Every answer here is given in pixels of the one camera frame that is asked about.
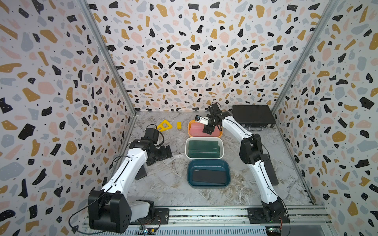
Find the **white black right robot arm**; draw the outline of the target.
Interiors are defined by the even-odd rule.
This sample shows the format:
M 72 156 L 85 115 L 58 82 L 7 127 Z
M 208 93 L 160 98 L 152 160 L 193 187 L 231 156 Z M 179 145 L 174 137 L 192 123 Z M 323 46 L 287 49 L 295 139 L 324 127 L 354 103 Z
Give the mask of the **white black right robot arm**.
M 197 115 L 195 121 L 204 124 L 203 133 L 211 134 L 215 128 L 228 130 L 240 143 L 239 157 L 249 167 L 257 182 L 261 196 L 263 218 L 271 222 L 286 213 L 281 197 L 275 192 L 278 184 L 270 154 L 264 153 L 265 146 L 258 134 L 246 130 L 228 111 L 222 111 L 218 104 L 208 107 L 209 114 L 205 117 Z

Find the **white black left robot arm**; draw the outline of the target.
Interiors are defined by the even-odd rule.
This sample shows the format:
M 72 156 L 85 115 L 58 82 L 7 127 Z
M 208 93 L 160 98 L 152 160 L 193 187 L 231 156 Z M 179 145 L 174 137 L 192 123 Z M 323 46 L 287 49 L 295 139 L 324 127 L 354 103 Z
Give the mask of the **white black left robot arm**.
M 151 140 L 134 140 L 113 177 L 88 197 L 89 227 L 113 233 L 124 233 L 136 221 L 152 223 L 156 218 L 151 200 L 127 201 L 129 189 L 140 169 L 172 157 L 170 146 L 157 146 Z

